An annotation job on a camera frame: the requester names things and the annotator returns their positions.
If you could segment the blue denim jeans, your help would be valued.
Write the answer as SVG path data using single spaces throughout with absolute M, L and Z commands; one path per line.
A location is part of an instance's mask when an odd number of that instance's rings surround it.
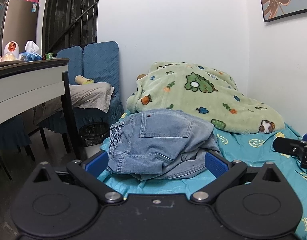
M 140 181 L 192 178 L 206 169 L 207 152 L 220 154 L 213 130 L 180 110 L 129 115 L 110 128 L 107 169 Z

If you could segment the teal smiley bed sheet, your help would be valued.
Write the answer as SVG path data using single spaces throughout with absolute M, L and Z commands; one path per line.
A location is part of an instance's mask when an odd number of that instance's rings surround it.
M 296 229 L 296 235 L 300 239 L 307 239 L 307 169 L 302 168 L 300 161 L 295 157 L 278 153 L 273 149 L 273 141 L 277 137 L 299 140 L 300 136 L 291 127 L 272 133 L 235 134 L 225 132 L 214 127 L 214 135 L 217 137 L 217 145 L 226 160 L 241 160 L 249 167 L 260 167 L 266 162 L 275 163 L 282 174 L 288 180 L 302 206 L 303 216 Z M 108 152 L 109 138 L 105 139 L 102 149 Z M 215 177 L 207 168 L 188 179 L 149 179 L 140 181 L 133 176 L 111 173 L 106 168 L 99 180 L 123 196 L 129 194 L 173 194 L 184 193 L 190 196 Z

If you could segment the black-lined waste bin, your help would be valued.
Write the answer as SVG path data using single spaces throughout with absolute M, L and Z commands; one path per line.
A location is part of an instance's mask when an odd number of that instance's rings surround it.
M 83 150 L 88 158 L 100 151 L 103 141 L 109 137 L 109 124 L 96 122 L 86 124 L 79 129 Z

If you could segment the grey cloth on chair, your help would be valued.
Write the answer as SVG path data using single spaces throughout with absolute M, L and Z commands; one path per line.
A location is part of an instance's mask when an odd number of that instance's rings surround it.
M 69 85 L 72 106 L 82 109 L 95 108 L 107 113 L 114 87 L 107 82 L 86 85 Z M 37 125 L 56 112 L 62 111 L 61 97 L 58 96 L 35 107 L 34 124 Z

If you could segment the green cartoon fleece blanket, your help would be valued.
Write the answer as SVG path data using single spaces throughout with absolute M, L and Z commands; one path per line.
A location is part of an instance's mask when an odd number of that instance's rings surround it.
M 277 111 L 246 97 L 230 75 L 217 69 L 186 62 L 155 62 L 136 85 L 137 90 L 126 101 L 131 113 L 181 110 L 217 129 L 239 134 L 285 129 Z

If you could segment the yellow plush toy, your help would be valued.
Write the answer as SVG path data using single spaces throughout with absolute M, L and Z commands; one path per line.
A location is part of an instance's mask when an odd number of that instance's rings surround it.
M 86 84 L 90 84 L 90 83 L 94 83 L 93 79 L 88 79 L 82 75 L 77 75 L 75 76 L 75 82 L 78 85 L 86 85 Z

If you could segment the white black-edged desk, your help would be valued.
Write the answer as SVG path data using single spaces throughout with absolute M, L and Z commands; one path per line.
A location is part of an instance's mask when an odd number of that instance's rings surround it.
M 73 152 L 77 159 L 82 159 L 83 146 L 70 96 L 68 63 L 68 58 L 0 62 L 0 124 L 60 96 Z

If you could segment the blue quilted chair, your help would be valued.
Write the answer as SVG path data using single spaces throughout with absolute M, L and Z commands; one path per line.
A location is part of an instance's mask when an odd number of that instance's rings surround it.
M 105 122 L 111 126 L 124 113 L 119 89 L 119 47 L 114 41 L 91 43 L 84 47 L 62 49 L 57 58 L 68 58 L 68 79 L 70 85 L 78 85 L 75 76 L 82 75 L 96 82 L 107 82 L 114 87 L 109 110 L 104 113 L 95 108 L 73 107 L 76 126 Z

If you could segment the tissue pack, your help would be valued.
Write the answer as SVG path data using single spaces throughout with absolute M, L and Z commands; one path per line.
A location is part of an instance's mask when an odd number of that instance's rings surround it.
M 34 41 L 27 41 L 25 45 L 25 52 L 18 55 L 19 61 L 32 62 L 42 60 L 42 56 L 38 53 L 38 45 Z

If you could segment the white egg-shaped toy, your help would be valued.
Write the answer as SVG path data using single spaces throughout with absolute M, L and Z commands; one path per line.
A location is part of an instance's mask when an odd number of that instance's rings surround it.
M 19 57 L 19 46 L 15 41 L 11 41 L 7 43 L 4 48 L 3 60 L 4 61 L 15 61 L 18 60 Z

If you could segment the brown refrigerator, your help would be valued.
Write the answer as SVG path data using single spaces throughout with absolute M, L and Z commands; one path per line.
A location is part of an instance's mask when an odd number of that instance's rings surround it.
M 25 52 L 28 41 L 36 41 L 39 4 L 25 0 L 8 0 L 0 9 L 0 56 L 9 42 L 16 51 Z

